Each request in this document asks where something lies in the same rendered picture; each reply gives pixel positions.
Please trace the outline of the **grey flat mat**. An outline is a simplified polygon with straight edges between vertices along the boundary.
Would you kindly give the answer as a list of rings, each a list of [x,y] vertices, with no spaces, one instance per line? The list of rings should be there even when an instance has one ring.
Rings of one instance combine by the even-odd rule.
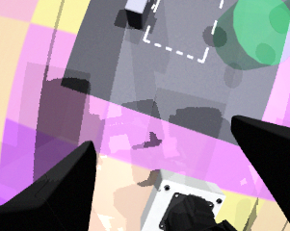
[[[241,70],[219,57],[215,23],[236,1],[152,0],[140,30],[126,0],[90,0],[61,85],[238,145],[230,119],[263,119],[279,64]]]

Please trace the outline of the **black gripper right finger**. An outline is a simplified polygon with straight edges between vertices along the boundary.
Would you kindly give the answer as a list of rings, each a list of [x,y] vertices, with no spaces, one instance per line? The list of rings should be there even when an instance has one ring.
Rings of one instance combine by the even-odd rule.
[[[230,132],[290,223],[290,127],[234,115]]]

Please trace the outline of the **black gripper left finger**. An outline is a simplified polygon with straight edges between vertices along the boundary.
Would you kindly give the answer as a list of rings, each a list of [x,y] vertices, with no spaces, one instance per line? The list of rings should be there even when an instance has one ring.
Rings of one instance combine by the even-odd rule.
[[[0,231],[90,231],[95,162],[94,143],[86,140],[0,205]]]

